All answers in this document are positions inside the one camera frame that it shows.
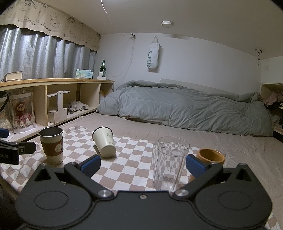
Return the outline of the white steel-lined cup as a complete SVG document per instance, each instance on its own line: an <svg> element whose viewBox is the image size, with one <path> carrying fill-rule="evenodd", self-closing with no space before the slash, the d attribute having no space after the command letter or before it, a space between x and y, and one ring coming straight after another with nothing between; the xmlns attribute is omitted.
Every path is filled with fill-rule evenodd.
<svg viewBox="0 0 283 230"><path fill-rule="evenodd" d="M113 132L109 127L98 127L93 131L94 149L103 158L112 158L116 155Z"/></svg>

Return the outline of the brown wooden cup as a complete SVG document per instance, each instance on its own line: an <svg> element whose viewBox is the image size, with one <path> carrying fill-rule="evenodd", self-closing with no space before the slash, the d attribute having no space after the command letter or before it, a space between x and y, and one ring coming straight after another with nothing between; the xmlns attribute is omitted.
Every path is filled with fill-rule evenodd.
<svg viewBox="0 0 283 230"><path fill-rule="evenodd" d="M203 174L211 163L224 164L226 157L221 152L213 149L202 148L197 151L197 155L189 154L186 157L186 167L190 172L189 183L196 177Z"/></svg>

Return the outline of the clear ribbed glass cup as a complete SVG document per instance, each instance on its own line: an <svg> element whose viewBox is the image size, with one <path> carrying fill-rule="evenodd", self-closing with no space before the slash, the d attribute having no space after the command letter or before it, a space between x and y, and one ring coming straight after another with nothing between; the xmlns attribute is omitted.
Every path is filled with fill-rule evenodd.
<svg viewBox="0 0 283 230"><path fill-rule="evenodd" d="M225 168L236 168L238 164L248 164L251 162L251 157L240 150L229 150L226 154L226 160L224 162Z"/></svg>

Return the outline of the steel cup with brown sleeve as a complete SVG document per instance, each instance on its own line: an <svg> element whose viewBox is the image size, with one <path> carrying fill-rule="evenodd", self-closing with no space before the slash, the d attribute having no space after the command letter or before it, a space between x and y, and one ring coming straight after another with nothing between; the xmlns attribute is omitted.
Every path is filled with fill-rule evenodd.
<svg viewBox="0 0 283 230"><path fill-rule="evenodd" d="M47 162L59 165L63 162L63 129L60 127L46 127L39 131L39 137Z"/></svg>

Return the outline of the clear glass mug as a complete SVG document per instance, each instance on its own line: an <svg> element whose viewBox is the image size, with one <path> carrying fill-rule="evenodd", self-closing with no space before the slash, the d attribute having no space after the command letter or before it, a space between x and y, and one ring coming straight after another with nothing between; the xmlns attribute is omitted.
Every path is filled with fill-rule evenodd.
<svg viewBox="0 0 283 230"><path fill-rule="evenodd" d="M177 189L190 144L177 137L161 137L152 146L152 186L170 193Z"/></svg>

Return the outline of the small wooden tool caddy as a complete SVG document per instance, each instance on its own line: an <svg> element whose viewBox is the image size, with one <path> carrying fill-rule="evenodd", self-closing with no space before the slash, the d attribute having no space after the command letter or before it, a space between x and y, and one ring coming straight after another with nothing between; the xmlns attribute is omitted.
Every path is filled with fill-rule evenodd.
<svg viewBox="0 0 283 230"><path fill-rule="evenodd" d="M56 93L47 94L47 118L48 122L58 124L67 120L67 108L63 106L63 95L70 91L58 91ZM51 97L57 98L56 106L49 105L49 99Z"/></svg>

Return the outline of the wooden low shelf unit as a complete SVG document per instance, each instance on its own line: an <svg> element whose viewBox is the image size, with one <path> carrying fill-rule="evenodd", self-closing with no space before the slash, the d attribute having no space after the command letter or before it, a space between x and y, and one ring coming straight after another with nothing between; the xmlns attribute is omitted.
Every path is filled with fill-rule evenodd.
<svg viewBox="0 0 283 230"><path fill-rule="evenodd" d="M30 79L1 82L1 139L23 141L96 111L100 94L113 91L110 80Z"/></svg>

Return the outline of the doll in clear case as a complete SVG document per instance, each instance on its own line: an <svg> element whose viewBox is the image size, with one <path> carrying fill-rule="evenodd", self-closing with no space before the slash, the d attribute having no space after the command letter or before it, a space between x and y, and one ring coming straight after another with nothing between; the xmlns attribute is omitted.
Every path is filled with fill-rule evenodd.
<svg viewBox="0 0 283 230"><path fill-rule="evenodd" d="M17 134L31 131L37 127L34 115L33 95L34 93L31 91L10 96L11 119L14 132Z"/></svg>

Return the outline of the grey duvet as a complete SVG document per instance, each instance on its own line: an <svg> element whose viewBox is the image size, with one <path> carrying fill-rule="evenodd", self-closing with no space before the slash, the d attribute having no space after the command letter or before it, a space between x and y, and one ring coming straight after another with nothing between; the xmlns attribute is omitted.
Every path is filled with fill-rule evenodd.
<svg viewBox="0 0 283 230"><path fill-rule="evenodd" d="M99 103L99 114L175 128L270 137L271 115L259 94L207 93L176 84L128 81Z"/></svg>

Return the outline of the tissue box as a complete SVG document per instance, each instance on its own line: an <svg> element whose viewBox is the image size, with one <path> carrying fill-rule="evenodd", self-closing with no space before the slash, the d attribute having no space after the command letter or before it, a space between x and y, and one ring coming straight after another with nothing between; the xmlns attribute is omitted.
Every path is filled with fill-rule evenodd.
<svg viewBox="0 0 283 230"><path fill-rule="evenodd" d="M76 79L92 79L93 72L91 70L76 70Z"/></svg>

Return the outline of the green glass bottle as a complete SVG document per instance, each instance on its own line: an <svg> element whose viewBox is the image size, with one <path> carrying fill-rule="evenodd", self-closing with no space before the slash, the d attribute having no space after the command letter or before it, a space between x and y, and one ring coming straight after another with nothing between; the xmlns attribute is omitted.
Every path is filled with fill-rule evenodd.
<svg viewBox="0 0 283 230"><path fill-rule="evenodd" d="M105 60L102 60L102 64L100 67L100 73L101 73L101 77L106 78L106 63Z"/></svg>

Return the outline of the wooden box on shelf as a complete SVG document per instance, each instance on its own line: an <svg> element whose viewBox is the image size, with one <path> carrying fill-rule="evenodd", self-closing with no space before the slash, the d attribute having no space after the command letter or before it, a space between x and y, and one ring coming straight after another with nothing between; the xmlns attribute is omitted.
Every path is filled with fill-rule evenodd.
<svg viewBox="0 0 283 230"><path fill-rule="evenodd" d="M22 71L7 73L3 78L4 82L14 81L14 80L15 81L22 80Z"/></svg>

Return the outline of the white hanging tote bag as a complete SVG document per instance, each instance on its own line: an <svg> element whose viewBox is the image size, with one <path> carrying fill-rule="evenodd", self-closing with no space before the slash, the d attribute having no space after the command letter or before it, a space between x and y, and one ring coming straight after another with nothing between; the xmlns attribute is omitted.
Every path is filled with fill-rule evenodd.
<svg viewBox="0 0 283 230"><path fill-rule="evenodd" d="M153 41L149 44L149 50L147 54L147 68L154 70L158 68L158 56L159 56L159 41L155 36Z"/></svg>

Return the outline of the grey window curtain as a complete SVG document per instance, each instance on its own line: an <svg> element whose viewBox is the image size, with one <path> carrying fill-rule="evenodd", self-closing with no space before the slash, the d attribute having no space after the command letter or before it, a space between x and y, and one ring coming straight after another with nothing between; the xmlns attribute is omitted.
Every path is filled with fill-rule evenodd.
<svg viewBox="0 0 283 230"><path fill-rule="evenodd" d="M94 70L96 52L58 37L1 26L1 78L22 72L22 78L75 78L76 70Z"/></svg>

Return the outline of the white smoke detector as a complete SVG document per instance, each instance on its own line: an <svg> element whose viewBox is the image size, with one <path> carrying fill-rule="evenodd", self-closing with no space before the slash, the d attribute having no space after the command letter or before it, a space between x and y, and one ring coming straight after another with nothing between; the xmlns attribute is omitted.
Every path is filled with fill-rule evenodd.
<svg viewBox="0 0 283 230"><path fill-rule="evenodd" d="M165 27L165 28L170 28L170 27L173 26L173 22L171 22L171 21L162 21L162 22L161 22L161 25L162 25L163 27Z"/></svg>

